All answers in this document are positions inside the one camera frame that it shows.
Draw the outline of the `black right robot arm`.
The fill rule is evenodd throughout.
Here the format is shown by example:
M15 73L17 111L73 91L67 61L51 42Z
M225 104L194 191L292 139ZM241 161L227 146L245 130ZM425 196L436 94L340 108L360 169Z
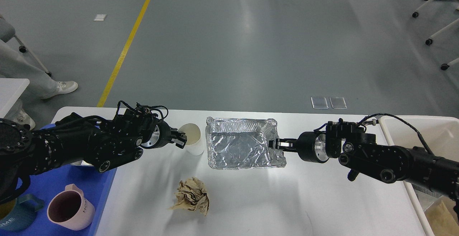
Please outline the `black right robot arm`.
M354 181L364 174L386 184L406 181L449 197L458 212L458 162L436 156L411 124L421 147L378 145L376 136L366 132L368 125L377 124L376 114L365 116L357 123L339 119L303 132L298 138L275 138L269 148L295 152L303 161L324 164L330 158L349 168L347 178Z

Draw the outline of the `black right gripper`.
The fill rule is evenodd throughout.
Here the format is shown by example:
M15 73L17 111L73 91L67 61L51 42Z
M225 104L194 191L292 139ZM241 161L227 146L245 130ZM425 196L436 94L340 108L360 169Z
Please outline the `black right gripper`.
M271 149L297 153L303 161L324 164L341 153L341 140L326 132L303 132L298 139L274 138L268 142Z

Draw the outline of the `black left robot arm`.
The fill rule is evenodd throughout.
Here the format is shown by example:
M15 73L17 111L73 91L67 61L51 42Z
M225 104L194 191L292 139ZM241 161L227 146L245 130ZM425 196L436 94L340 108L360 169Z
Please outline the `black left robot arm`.
M184 148L186 134L165 122L164 109L139 103L131 107L120 100L111 120L73 112L53 127L40 130L2 118L1 204L23 194L30 186L30 176L76 161L104 173L139 159L145 149L169 143Z

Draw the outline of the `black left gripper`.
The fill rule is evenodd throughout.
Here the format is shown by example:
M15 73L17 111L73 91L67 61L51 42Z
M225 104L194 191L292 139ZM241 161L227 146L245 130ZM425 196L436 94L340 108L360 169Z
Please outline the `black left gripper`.
M168 123L162 122L155 126L150 140L143 143L142 148L158 149L173 143L178 148L184 149L187 141L188 138L185 132L179 131L177 128L171 128Z

